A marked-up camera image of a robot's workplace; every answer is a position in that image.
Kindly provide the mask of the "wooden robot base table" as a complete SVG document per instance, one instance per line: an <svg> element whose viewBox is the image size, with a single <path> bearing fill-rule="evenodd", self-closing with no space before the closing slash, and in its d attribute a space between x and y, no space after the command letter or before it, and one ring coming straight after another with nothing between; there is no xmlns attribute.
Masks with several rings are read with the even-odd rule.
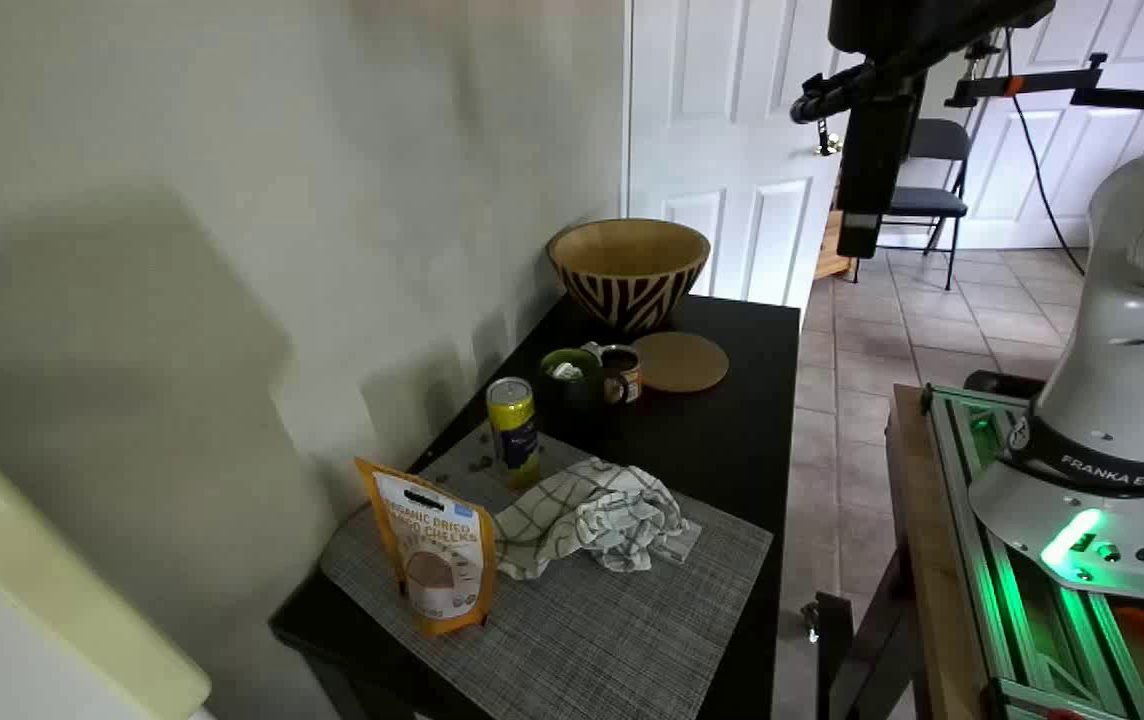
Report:
<svg viewBox="0 0 1144 720"><path fill-rule="evenodd" d="M817 596L817 720L1144 720L1144 600L1059 586L993 540L969 484L1011 396L891 389L897 544L863 618Z"/></svg>

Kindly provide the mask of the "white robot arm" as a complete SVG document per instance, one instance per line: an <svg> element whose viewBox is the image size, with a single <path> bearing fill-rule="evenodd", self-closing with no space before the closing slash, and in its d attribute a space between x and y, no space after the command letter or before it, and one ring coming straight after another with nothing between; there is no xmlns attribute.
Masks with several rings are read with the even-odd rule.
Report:
<svg viewBox="0 0 1144 720"><path fill-rule="evenodd" d="M1056 0L832 0L827 43L853 63L811 75L792 114L850 119L837 187L850 256L867 256L891 212L923 72L1052 6ZM1071 340L969 484L969 508L1059 582L1144 600L1144 157L1094 192L1087 237Z"/></svg>

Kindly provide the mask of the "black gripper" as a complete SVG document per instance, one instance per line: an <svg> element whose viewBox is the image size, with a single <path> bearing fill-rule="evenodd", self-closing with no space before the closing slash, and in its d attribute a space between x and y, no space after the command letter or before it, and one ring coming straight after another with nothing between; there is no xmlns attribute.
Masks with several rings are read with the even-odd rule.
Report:
<svg viewBox="0 0 1144 720"><path fill-rule="evenodd" d="M832 0L827 43L860 63L810 75L792 119L850 114L842 152L842 250L867 258L909 157L920 93L932 63L998 27L1030 27L1056 0Z"/></svg>

